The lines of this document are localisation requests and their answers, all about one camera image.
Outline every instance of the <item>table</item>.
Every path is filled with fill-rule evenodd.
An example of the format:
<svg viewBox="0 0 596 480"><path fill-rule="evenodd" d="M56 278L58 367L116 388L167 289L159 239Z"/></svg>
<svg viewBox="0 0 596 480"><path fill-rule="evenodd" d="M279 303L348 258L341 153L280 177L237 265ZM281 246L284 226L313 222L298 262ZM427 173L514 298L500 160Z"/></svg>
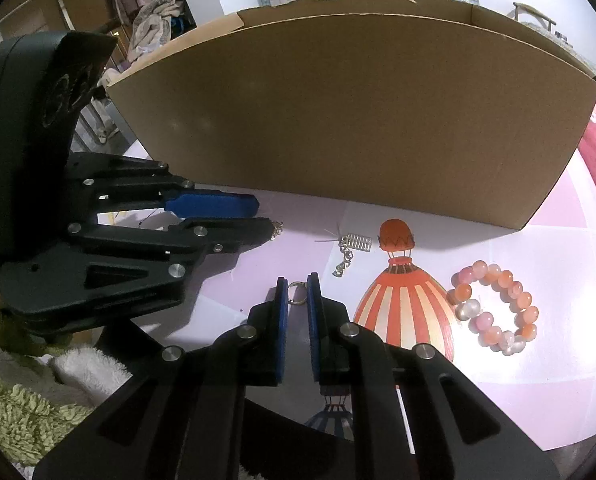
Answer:
<svg viewBox="0 0 596 480"><path fill-rule="evenodd" d="M541 448L553 449L596 433L596 188L576 152L550 195L519 232L395 208L326 198L253 191L260 216L284 223L284 232L239 257L208 256L187 283L181 306L135 322L163 345L195 349L244 322L249 309L270 298L278 276L304 281L318 272L322 293L347 305L353 317L364 292L387 266L377 234L400 218L411 228L413 263L447 290L452 275L475 260L498 263L534 297L539 335L521 354L505 357L479 346L467 323L454 330L456 365ZM166 212L130 212L121 225L157 228L177 220ZM369 253L354 252L342 278L342 233L372 236ZM473 297L514 330L514 314L490 287L473 284ZM248 398L299 422L324 406L310 365L306 309L292 306L288 320L286 375L278 388L248 388Z"/></svg>

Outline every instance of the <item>bracelet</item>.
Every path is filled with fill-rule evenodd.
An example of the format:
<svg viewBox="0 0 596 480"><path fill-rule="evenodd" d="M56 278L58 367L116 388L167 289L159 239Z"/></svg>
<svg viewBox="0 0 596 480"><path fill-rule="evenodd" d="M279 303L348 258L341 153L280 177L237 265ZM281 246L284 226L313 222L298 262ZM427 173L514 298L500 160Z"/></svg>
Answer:
<svg viewBox="0 0 596 480"><path fill-rule="evenodd" d="M506 290L511 303L514 303L516 326L514 334L511 330L502 332L494 325L491 312L482 312L480 302L472 298L470 283L480 280L486 285L497 285ZM532 295L523 290L523 284L514 280L510 270L501 270L497 264L487 265L482 260L474 262L458 273L458 285L454 289L454 298L460 302L456 306L456 317L461 321L473 319L473 326L478 330L482 340L494 351L500 349L503 355L518 354L524 350L527 342L536 339L538 329L534 323L538 319L538 309L532 305Z"/></svg>

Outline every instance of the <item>cardboard box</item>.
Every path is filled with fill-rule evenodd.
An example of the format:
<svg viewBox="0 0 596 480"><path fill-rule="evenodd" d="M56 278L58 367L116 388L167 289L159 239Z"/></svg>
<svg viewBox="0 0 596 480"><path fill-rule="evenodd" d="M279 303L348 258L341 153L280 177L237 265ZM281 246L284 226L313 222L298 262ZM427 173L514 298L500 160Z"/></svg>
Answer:
<svg viewBox="0 0 596 480"><path fill-rule="evenodd" d="M193 30L108 92L152 157L196 182L520 229L576 149L596 81L482 7L297 0Z"/></svg>

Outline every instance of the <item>screw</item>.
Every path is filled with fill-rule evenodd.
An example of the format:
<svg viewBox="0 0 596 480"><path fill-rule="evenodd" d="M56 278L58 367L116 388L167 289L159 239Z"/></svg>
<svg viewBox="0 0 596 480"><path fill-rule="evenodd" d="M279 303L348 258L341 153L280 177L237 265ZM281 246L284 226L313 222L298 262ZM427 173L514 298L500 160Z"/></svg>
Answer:
<svg viewBox="0 0 596 480"><path fill-rule="evenodd" d="M172 278L182 278L185 275L185 267L183 267L181 264L170 265L169 275Z"/></svg>
<svg viewBox="0 0 596 480"><path fill-rule="evenodd" d="M356 337L360 334L360 329L356 323L345 323L339 328L340 333L346 337Z"/></svg>
<svg viewBox="0 0 596 480"><path fill-rule="evenodd" d="M436 355L436 349L427 343L422 343L416 345L416 355L421 359L431 359Z"/></svg>
<svg viewBox="0 0 596 480"><path fill-rule="evenodd" d="M239 327L239 329L236 333L238 334L238 337L241 339L251 339L258 333L258 331L256 330L256 327L254 327L254 326L243 325L243 326Z"/></svg>
<svg viewBox="0 0 596 480"><path fill-rule="evenodd" d="M177 361L182 357L185 351L180 346L168 346L166 347L160 356L162 357L163 361Z"/></svg>

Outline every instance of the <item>orange hot air balloon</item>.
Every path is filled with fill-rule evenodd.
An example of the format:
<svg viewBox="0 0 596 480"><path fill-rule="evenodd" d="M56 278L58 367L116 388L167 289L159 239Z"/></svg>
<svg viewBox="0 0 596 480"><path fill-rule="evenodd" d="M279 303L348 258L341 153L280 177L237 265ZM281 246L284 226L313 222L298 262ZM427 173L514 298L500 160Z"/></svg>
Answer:
<svg viewBox="0 0 596 480"><path fill-rule="evenodd" d="M411 257L393 255L414 248L409 226L402 220L387 220L380 226L378 239L380 248L390 256L389 266L367 289L354 322L391 345L412 348L417 343L431 343L453 361L452 328L457 321L447 291L415 266Z"/></svg>

